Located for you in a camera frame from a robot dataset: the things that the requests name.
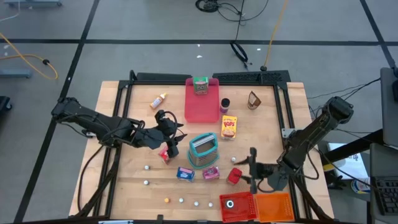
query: yellow box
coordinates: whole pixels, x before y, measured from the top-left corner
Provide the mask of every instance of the yellow box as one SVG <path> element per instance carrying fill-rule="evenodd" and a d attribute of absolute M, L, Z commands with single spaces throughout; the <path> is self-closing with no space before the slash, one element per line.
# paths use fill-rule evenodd
<path fill-rule="evenodd" d="M 235 116 L 223 115 L 221 124 L 221 138 L 227 140 L 234 140 L 236 137 L 236 122 L 238 118 Z"/>

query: pop-tarts box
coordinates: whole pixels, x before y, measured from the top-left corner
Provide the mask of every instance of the pop-tarts box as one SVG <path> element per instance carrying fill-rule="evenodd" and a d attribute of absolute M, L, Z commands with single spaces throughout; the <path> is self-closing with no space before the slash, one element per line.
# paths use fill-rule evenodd
<path fill-rule="evenodd" d="M 195 176 L 195 171 L 186 169 L 183 167 L 179 167 L 177 169 L 177 179 L 178 180 L 187 180 L 189 182 L 193 182 L 193 177 Z"/>

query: purple can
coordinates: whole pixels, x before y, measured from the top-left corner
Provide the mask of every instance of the purple can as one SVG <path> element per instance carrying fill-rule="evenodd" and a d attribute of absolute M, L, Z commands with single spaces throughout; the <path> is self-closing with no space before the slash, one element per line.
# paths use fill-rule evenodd
<path fill-rule="evenodd" d="M 228 98 L 224 98 L 221 100 L 220 112 L 222 114 L 226 114 L 228 112 L 229 103 L 230 102 Z"/>

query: pink tray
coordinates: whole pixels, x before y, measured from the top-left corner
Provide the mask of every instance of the pink tray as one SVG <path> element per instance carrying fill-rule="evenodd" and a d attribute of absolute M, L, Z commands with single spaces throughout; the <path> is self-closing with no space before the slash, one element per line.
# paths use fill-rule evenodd
<path fill-rule="evenodd" d="M 218 79 L 209 78 L 208 93 L 196 95 L 193 79 L 185 81 L 185 119 L 190 123 L 214 123 L 220 118 Z"/>

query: keyboard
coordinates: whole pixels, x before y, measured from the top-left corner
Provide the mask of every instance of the keyboard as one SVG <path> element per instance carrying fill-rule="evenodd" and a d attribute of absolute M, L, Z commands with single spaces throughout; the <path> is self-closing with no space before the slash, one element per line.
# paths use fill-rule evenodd
<path fill-rule="evenodd" d="M 374 191 L 380 213 L 398 215 L 398 177 L 375 177 L 376 188 L 384 194 Z"/>

